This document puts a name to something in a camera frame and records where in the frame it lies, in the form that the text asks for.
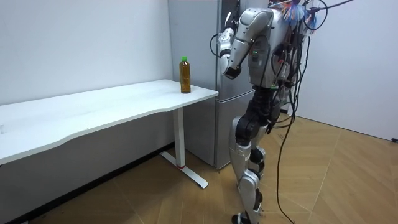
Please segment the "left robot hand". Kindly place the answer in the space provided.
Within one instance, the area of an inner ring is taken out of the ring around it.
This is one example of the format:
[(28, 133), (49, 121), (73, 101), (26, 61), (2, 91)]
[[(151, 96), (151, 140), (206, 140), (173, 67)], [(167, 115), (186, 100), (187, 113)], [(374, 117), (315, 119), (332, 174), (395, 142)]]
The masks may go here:
[(236, 32), (238, 28), (238, 21), (239, 21), (239, 11), (230, 11), (227, 13), (225, 22), (224, 22), (224, 28), (225, 29), (232, 29), (234, 32)]

